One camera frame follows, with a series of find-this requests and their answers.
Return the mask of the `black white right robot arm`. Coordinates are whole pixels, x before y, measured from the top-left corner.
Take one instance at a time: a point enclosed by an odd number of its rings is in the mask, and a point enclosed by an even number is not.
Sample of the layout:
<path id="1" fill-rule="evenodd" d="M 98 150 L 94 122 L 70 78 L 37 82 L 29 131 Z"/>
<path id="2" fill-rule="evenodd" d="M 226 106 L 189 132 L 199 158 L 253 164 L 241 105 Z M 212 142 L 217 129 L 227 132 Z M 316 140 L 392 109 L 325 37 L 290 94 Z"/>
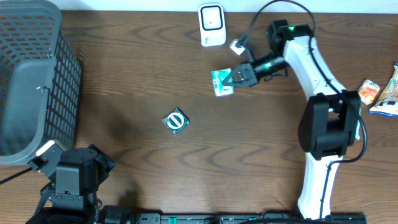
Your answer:
<path id="1" fill-rule="evenodd" d="M 279 70 L 291 68 L 307 99 L 298 126 L 298 140 L 305 152 L 303 188 L 297 202 L 300 218 L 331 218 L 330 199 L 339 164 L 356 139 L 361 100 L 333 76 L 307 24 L 273 21 L 267 30 L 271 52 L 253 55 L 240 63 L 224 86 L 254 86 Z"/>

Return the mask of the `yellow chip bag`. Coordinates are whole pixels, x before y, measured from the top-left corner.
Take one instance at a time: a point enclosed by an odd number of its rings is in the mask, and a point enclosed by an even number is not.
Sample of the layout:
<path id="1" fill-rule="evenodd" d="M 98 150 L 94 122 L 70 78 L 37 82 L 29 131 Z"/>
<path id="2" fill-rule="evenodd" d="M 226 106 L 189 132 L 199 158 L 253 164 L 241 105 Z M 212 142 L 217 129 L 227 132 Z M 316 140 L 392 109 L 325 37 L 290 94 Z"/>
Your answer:
<path id="1" fill-rule="evenodd" d="M 380 94 L 377 102 L 369 109 L 370 114 L 379 114 L 387 117 L 397 117 L 397 62 L 394 64 L 394 73 Z"/>

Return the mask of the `teal white small packet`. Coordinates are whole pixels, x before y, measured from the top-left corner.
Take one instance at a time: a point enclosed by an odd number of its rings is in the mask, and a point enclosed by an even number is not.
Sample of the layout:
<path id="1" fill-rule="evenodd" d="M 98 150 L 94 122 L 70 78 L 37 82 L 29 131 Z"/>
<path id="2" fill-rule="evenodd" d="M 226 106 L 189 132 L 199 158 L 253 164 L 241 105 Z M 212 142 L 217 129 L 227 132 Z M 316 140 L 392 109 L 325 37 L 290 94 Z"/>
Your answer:
<path id="1" fill-rule="evenodd" d="M 229 75 L 230 72 L 230 68 L 211 72 L 212 83 L 216 97 L 232 95 L 234 93 L 233 86 L 224 86 L 222 84 L 222 81 Z"/>

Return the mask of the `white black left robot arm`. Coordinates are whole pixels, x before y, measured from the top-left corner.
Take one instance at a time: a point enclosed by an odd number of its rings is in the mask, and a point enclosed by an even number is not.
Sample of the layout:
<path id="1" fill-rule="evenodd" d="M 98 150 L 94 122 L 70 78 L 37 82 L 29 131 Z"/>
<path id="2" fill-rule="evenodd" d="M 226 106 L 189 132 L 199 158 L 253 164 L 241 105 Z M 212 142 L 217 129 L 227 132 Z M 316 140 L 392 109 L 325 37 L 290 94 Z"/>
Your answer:
<path id="1" fill-rule="evenodd" d="M 55 140 L 45 143 L 29 161 L 49 183 L 28 223 L 135 223 L 136 215 L 117 206 L 102 206 L 99 186 L 114 169 L 114 161 L 91 144 L 67 150 Z"/>

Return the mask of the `orange snack packet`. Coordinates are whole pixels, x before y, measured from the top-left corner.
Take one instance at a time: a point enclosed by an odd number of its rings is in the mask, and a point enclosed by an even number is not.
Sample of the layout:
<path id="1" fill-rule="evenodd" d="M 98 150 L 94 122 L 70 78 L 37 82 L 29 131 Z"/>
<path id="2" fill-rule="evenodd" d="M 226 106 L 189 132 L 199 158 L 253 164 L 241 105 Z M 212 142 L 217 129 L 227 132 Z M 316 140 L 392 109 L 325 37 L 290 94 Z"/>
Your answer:
<path id="1" fill-rule="evenodd" d="M 358 94 L 362 103 L 365 105 L 370 105 L 375 100 L 379 91 L 379 85 L 375 84 L 369 79 L 366 79 L 359 87 Z"/>

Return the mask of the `dark green round-logo packet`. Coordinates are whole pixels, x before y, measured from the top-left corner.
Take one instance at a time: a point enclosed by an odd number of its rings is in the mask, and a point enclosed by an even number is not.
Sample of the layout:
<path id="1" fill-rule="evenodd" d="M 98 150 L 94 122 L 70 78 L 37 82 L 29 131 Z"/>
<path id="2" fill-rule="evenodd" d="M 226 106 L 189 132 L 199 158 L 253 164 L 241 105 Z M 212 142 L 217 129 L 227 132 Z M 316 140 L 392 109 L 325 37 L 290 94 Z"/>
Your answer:
<path id="1" fill-rule="evenodd" d="M 174 136 L 178 135 L 190 124 L 189 118 L 180 108 L 175 108 L 173 111 L 171 111 L 162 119 L 162 122 Z"/>

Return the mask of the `teal wet wipes pack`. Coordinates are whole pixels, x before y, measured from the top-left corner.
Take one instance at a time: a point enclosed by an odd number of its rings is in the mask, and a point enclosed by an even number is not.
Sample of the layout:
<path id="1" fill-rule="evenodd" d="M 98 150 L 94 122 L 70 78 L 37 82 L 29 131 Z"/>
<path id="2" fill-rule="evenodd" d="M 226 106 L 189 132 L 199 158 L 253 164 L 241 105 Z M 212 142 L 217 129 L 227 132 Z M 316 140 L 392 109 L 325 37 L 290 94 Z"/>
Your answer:
<path id="1" fill-rule="evenodd" d="M 360 123 L 360 120 L 358 120 L 357 126 L 356 126 L 356 134 L 355 134 L 356 140 L 360 140 L 360 139 L 361 139 L 361 137 L 360 137 L 360 130 L 359 130 L 360 127 L 361 127 L 361 123 Z"/>

